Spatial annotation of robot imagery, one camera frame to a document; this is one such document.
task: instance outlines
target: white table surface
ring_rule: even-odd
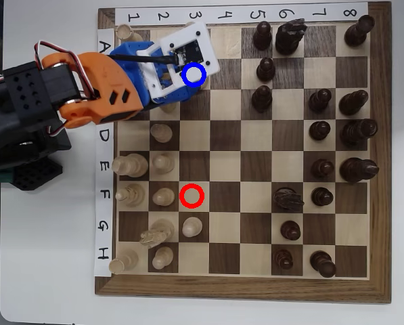
[[[4,68],[32,61],[33,45],[39,39],[76,53],[95,51],[97,9],[131,7],[142,2],[164,6],[287,1],[6,0]],[[391,305],[95,296],[95,142],[94,128],[89,125],[69,131],[71,151],[53,155],[63,164],[63,175],[33,193],[11,186],[2,188],[0,310],[3,317],[14,322],[86,325],[404,323],[404,0],[393,1],[392,16]]]

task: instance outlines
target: chess piece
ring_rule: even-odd
[[[185,237],[197,236],[203,228],[203,223],[199,218],[190,217],[183,222],[182,234]]]
[[[175,201],[175,193],[170,188],[160,188],[153,196],[156,205],[167,207]]]
[[[315,188],[311,192],[311,200],[314,204],[323,207],[329,205],[334,200],[334,196],[327,188]]]
[[[332,98],[331,91],[329,89],[320,89],[315,93],[312,93],[309,99],[309,108],[316,113],[322,113],[328,106]]]
[[[309,129],[310,136],[317,141],[325,139],[330,134],[331,126],[328,122],[314,122]]]
[[[267,49],[272,42],[271,25],[268,22],[259,22],[253,34],[253,45],[258,50]]]
[[[165,144],[166,142],[170,141],[170,139],[172,138],[173,132],[172,132],[172,129],[168,125],[154,124],[150,128],[150,134],[152,134],[152,137],[154,137],[156,141],[161,142],[162,144]]]
[[[145,198],[145,190],[139,184],[131,184],[118,190],[114,197],[128,207],[136,207]]]
[[[343,115],[354,115],[369,100],[369,94],[365,90],[354,91],[343,96],[338,103],[338,109]]]
[[[175,159],[169,154],[159,154],[152,159],[152,164],[159,174],[166,174],[175,168]]]
[[[332,278],[336,275],[336,265],[332,262],[332,258],[326,252],[314,252],[310,257],[310,264],[311,267],[318,271],[324,278]]]
[[[278,53],[284,56],[294,53],[306,30],[304,19],[291,20],[281,25],[275,36],[275,48]]]
[[[375,20],[369,15],[364,15],[355,25],[352,25],[344,34],[344,41],[351,47],[356,47],[365,42],[367,34],[375,26]]]
[[[379,173],[379,167],[370,159],[349,158],[340,166],[340,175],[345,181],[357,183],[372,179]]]
[[[310,172],[314,177],[323,178],[334,171],[334,164],[326,159],[318,159],[312,165]]]
[[[354,146],[363,140],[373,137],[378,132],[375,120],[365,118],[351,121],[343,127],[340,138],[347,146]]]
[[[261,81],[270,81],[275,75],[274,61],[271,58],[263,58],[256,69],[256,74]]]
[[[299,211],[304,205],[301,195],[291,188],[280,188],[274,194],[274,203],[285,210]]]
[[[175,233],[175,227],[166,219],[155,221],[149,230],[140,234],[140,244],[153,248],[170,239]]]
[[[148,161],[140,154],[118,156],[112,163],[112,170],[117,175],[126,175],[134,178],[145,175],[148,169]]]
[[[173,261],[173,251],[170,247],[161,247],[152,259],[152,266],[156,269],[164,269]]]
[[[286,249],[279,249],[276,251],[273,260],[281,269],[292,269],[294,266],[292,254]]]
[[[139,257],[137,253],[128,248],[123,253],[118,254],[116,258],[110,262],[108,269],[113,274],[121,274],[133,269],[138,261]]]
[[[269,109],[272,103],[272,91],[268,86],[260,86],[251,96],[251,103],[259,113]]]
[[[299,224],[295,221],[286,221],[280,227],[280,233],[285,239],[298,240],[301,237],[301,230]]]

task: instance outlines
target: white pawn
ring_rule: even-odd
[[[152,164],[159,174],[165,174],[175,168],[175,159],[169,154],[159,154],[152,159]]]
[[[154,124],[150,128],[150,134],[152,134],[152,137],[154,137],[156,141],[161,142],[162,144],[165,144],[166,142],[170,141],[170,139],[172,138],[173,132],[172,132],[172,129],[168,125]]]
[[[127,175],[129,177],[141,177],[146,174],[148,169],[148,161],[140,154],[119,156],[116,157],[112,163],[113,172],[118,175]]]
[[[197,236],[203,228],[203,223],[199,218],[190,217],[183,222],[182,234],[185,237]]]
[[[152,266],[156,269],[164,269],[173,261],[173,251],[170,247],[161,247],[152,259]]]
[[[175,201],[175,193],[170,188],[160,188],[152,197],[156,205],[167,207]]]

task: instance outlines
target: chessboard square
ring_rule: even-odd
[[[240,120],[241,91],[240,90],[211,90],[210,91],[211,120]]]
[[[241,121],[242,151],[272,151],[271,121]]]
[[[179,180],[209,181],[209,151],[181,151],[179,166]]]
[[[336,58],[336,88],[367,88],[367,56]]]
[[[273,151],[303,151],[304,123],[302,120],[272,121]]]
[[[271,202],[271,183],[256,181],[241,182],[241,212],[270,213]]]
[[[178,242],[179,241],[179,215],[178,212],[158,212],[149,211],[149,221],[148,225],[150,229],[154,223],[158,220],[165,219],[173,224],[174,231],[171,238],[166,240],[166,242]]]
[[[240,273],[240,244],[209,244],[210,274]]]
[[[241,82],[242,89],[257,89],[261,85],[266,85],[272,88],[272,79],[268,81],[261,81],[256,74],[257,67],[261,63],[261,59],[242,59],[241,60]]]
[[[182,226],[185,220],[196,217],[202,222],[202,231],[194,237],[185,237]],[[209,212],[179,212],[179,241],[180,242],[209,242]]]
[[[209,242],[239,243],[240,229],[239,213],[209,213]]]
[[[240,274],[271,275],[271,245],[241,244]]]
[[[301,237],[289,240],[283,237],[280,229],[283,223],[295,221],[301,230]],[[302,213],[272,213],[271,214],[271,242],[273,244],[302,245]]]
[[[210,150],[241,150],[241,121],[211,121]]]
[[[118,216],[119,242],[138,242],[140,234],[148,230],[148,212],[120,211]]]
[[[181,121],[181,151],[209,151],[210,121]]]
[[[210,212],[240,212],[241,187],[238,181],[211,181],[209,193]]]
[[[303,120],[304,89],[273,89],[273,120]]]
[[[336,245],[367,246],[370,234],[369,215],[336,215]]]
[[[336,58],[305,58],[304,88],[335,88]]]
[[[252,58],[270,58],[272,57],[273,44],[271,43],[269,47],[263,51],[258,50],[253,45],[253,34],[256,28],[243,28],[242,29],[242,58],[252,59]]]
[[[179,273],[206,275],[209,272],[209,243],[179,243]]]
[[[324,120],[328,122],[331,131],[323,140],[314,140],[310,134],[310,126],[317,121],[304,121],[304,151],[335,151],[336,150],[336,120]]]
[[[118,152],[123,150],[149,151],[149,121],[118,122]]]
[[[333,201],[329,205],[320,207],[311,200],[311,193],[315,188],[326,188],[334,196]],[[335,183],[304,183],[304,195],[302,196],[304,204],[304,213],[335,213],[336,212],[336,184]]]
[[[304,88],[304,58],[273,59],[275,76],[274,89]]]
[[[336,183],[336,193],[336,213],[367,213],[367,183]]]
[[[217,59],[241,58],[241,28],[237,26],[222,26],[213,28],[210,41]]]
[[[366,278],[367,247],[336,246],[336,277]]]
[[[241,213],[241,243],[271,244],[271,214]]]
[[[272,151],[272,181],[302,181],[302,151]]]
[[[306,58],[336,56],[336,27],[307,27],[304,38],[304,56]]]
[[[271,181],[272,153],[241,151],[241,181]]]
[[[211,89],[241,89],[241,59],[219,59],[220,71],[210,77]]]

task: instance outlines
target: white chess piece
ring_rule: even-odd
[[[160,188],[152,197],[156,205],[167,207],[175,200],[175,193],[170,188]]]
[[[203,223],[199,218],[190,217],[183,222],[182,234],[185,237],[197,236],[203,228]]]
[[[131,184],[118,190],[114,197],[128,207],[136,207],[145,198],[145,190],[139,184]]]
[[[154,137],[156,141],[161,142],[162,144],[165,144],[166,142],[170,141],[170,139],[172,138],[173,132],[172,132],[172,129],[168,125],[154,124],[150,128],[150,134],[152,134],[152,137]]]
[[[156,269],[164,269],[173,261],[173,251],[170,247],[161,247],[152,259],[152,266]]]
[[[149,163],[145,157],[139,154],[129,154],[128,156],[119,156],[113,160],[112,170],[118,175],[127,175],[129,177],[141,177],[149,169]]]
[[[175,159],[169,154],[159,154],[152,159],[152,164],[159,174],[165,174],[175,168]]]

